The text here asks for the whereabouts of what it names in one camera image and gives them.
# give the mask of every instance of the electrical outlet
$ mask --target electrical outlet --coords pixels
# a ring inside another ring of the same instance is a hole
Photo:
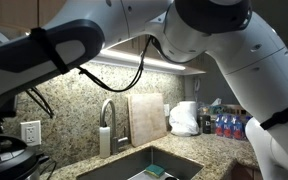
[[[165,116],[170,116],[170,105],[164,104],[164,114]]]
[[[21,138],[28,146],[41,145],[41,121],[22,122]]]

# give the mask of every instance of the chrome faucet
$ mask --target chrome faucet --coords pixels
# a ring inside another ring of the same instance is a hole
[[[123,144],[124,142],[128,141],[128,137],[126,135],[126,127],[124,127],[124,137],[118,139],[116,136],[116,119],[115,119],[115,106],[112,101],[112,99],[106,99],[102,106],[102,111],[100,115],[100,126],[105,127],[105,111],[107,105],[110,104],[112,108],[112,138],[111,138],[111,152],[112,154],[118,153],[118,148]]]

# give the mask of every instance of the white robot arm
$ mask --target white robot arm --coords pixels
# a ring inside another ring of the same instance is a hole
[[[288,111],[271,118],[288,109],[288,50],[248,0],[68,0],[43,28],[0,45],[0,105],[102,48],[149,34],[167,61],[185,63],[202,52],[216,60],[254,116],[247,135],[264,179],[288,177]]]

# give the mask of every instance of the stainless steel sink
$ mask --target stainless steel sink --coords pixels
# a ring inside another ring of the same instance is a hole
[[[202,169],[202,165],[180,158],[155,147],[148,147],[112,163],[81,174],[78,180],[136,180],[157,179],[144,173],[146,167],[155,164],[165,169],[160,179],[175,177],[189,180]]]

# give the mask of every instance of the granite backsplash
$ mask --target granite backsplash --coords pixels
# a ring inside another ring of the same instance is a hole
[[[136,69],[91,62],[83,67],[115,89],[127,86],[136,73]],[[115,104],[118,137],[123,135],[124,126],[129,132],[128,94],[162,93],[164,103],[170,104],[170,108],[184,100],[183,76],[148,71],[143,72],[134,88],[123,93],[101,89],[85,75],[79,75],[78,70],[37,88],[54,110],[55,117],[50,119],[27,94],[21,93],[17,117],[6,119],[4,129],[6,134],[20,137],[20,122],[41,120],[42,145],[39,149],[58,162],[57,168],[99,154],[99,119],[105,99],[110,98]],[[106,115],[106,119],[110,126],[110,115]]]

